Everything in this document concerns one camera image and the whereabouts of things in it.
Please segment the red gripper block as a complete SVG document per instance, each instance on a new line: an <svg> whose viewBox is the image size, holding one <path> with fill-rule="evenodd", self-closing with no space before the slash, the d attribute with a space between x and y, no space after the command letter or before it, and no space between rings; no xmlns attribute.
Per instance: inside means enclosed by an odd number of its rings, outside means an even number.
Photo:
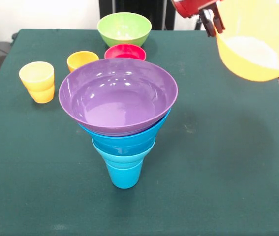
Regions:
<svg viewBox="0 0 279 236"><path fill-rule="evenodd" d="M221 15L217 7L217 0L172 0L175 10L183 18L191 18L193 15L199 14L204 29L208 37L215 37L214 25L219 34L225 30ZM213 23L207 18L205 10L212 10L214 17Z"/></svg>

